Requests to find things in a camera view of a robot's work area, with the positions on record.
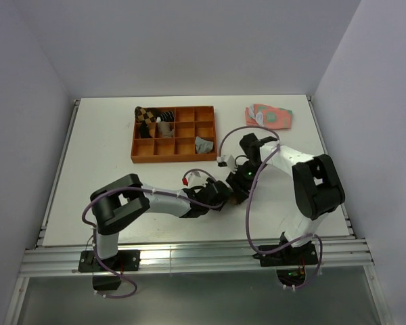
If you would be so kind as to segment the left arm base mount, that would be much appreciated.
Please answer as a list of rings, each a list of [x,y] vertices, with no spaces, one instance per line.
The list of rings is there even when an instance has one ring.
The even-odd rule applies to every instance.
[[[116,272],[136,272],[139,269],[140,251],[126,250],[118,253],[108,259],[102,260],[103,264]],[[95,258],[93,251],[83,251],[78,264],[79,273],[105,272],[106,269],[101,266]]]

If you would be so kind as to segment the argyle beige orange sock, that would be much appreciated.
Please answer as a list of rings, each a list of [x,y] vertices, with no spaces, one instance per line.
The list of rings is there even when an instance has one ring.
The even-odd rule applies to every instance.
[[[241,198],[238,197],[236,194],[232,194],[232,195],[229,197],[229,203],[230,203],[230,204],[233,204],[233,205],[238,205],[238,204],[241,204],[241,203],[242,203],[242,200],[241,200]]]

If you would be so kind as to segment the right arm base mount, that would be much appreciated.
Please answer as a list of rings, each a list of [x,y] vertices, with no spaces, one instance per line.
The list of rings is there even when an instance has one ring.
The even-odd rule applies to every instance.
[[[271,254],[255,253],[252,257],[259,261],[261,267],[317,265],[319,261],[315,245],[312,243],[298,248],[288,246]]]

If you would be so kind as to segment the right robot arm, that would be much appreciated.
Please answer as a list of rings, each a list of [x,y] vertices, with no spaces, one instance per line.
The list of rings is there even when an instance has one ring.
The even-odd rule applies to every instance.
[[[279,244],[253,246],[254,259],[263,267],[317,265],[322,250],[313,244],[321,222],[345,201],[333,160],[327,154],[312,156],[280,144],[273,136],[262,139],[249,133],[240,140],[246,161],[233,165],[226,182],[236,203],[251,202],[258,178],[267,166],[291,177],[296,209]]]

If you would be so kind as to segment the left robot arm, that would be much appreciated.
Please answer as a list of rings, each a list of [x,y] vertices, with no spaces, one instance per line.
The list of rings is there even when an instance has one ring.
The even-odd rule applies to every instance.
[[[221,210],[232,191],[222,181],[208,178],[201,185],[165,190],[129,174],[90,195],[82,220],[94,230],[94,263],[102,270],[118,265],[118,235],[145,213],[193,219]]]

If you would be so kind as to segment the grey ankle sock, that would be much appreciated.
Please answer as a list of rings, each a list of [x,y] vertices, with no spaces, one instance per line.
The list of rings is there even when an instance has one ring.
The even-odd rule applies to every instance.
[[[196,137],[195,147],[197,154],[207,154],[210,153],[214,148],[214,143],[201,137]]]

